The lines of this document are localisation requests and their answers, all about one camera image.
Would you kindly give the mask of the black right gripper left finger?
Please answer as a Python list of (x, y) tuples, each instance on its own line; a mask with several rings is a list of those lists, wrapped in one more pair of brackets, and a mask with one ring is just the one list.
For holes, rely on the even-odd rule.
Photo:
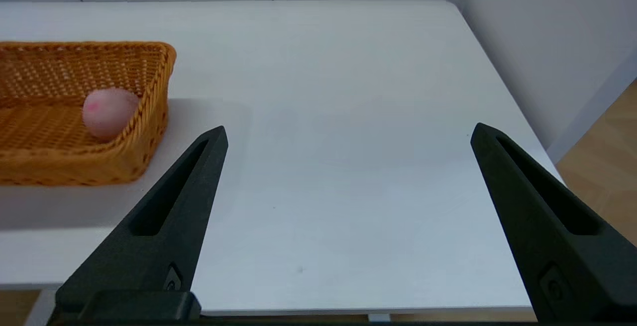
[(191, 290), (229, 142), (201, 134), (55, 293), (53, 325), (194, 325)]

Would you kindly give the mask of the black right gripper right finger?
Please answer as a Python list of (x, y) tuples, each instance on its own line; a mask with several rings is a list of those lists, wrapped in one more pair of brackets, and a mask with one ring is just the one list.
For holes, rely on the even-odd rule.
[(635, 323), (636, 247), (502, 131), (470, 143), (537, 320)]

